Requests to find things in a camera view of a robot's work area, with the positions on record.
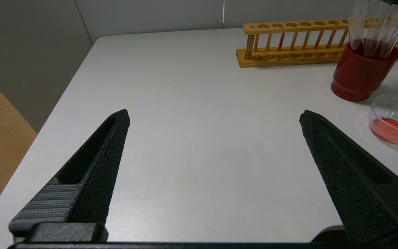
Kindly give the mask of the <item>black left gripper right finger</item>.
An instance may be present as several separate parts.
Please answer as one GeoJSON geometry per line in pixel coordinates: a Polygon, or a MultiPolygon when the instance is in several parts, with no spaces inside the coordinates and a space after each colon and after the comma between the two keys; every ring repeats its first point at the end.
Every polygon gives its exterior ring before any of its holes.
{"type": "Polygon", "coordinates": [[[351,242],[398,242],[398,176],[318,113],[300,125],[351,242]]]}

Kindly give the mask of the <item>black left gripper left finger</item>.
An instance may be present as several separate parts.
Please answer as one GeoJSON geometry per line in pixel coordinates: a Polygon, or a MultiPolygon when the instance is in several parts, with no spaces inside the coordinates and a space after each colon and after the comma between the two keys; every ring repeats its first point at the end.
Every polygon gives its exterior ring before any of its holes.
{"type": "Polygon", "coordinates": [[[105,224],[128,128],[128,111],[109,115],[9,223],[14,238],[40,222],[105,224]]]}

